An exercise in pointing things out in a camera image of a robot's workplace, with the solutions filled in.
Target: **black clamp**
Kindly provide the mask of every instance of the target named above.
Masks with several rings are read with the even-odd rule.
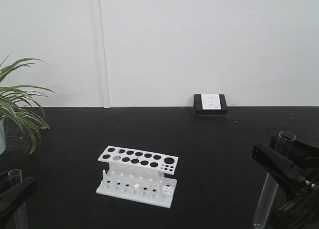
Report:
[[[271,212],[270,225],[276,229],[303,229],[319,220],[319,144],[295,141],[287,157],[270,147],[254,146],[255,159],[283,189],[287,203]]]
[[[7,172],[0,174],[0,229],[14,212],[36,191],[36,179],[28,177],[10,187]]]

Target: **rack top plate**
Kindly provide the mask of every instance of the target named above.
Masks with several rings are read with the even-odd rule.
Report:
[[[131,148],[108,146],[99,162],[120,163],[174,175],[178,157]]]

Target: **test tube rack hole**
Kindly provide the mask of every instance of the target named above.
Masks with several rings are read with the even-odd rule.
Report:
[[[98,158],[109,163],[102,171],[98,194],[170,208],[177,180],[178,157],[142,150],[108,146]]]

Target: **black countertop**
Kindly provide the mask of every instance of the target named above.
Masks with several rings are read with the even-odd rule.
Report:
[[[26,203],[30,229],[252,229],[266,175],[253,146],[281,130],[319,141],[318,107],[229,107],[220,116],[195,116],[190,107],[45,112],[51,129],[33,155],[26,140],[10,137],[0,156],[0,172],[19,168],[37,179]],[[179,157],[171,209],[95,193],[107,169],[97,158],[108,145]]]

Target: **wall socket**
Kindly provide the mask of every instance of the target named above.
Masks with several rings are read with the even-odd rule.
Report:
[[[221,110],[219,94],[202,94],[203,110]]]
[[[195,94],[194,111],[196,115],[227,114],[224,94]]]

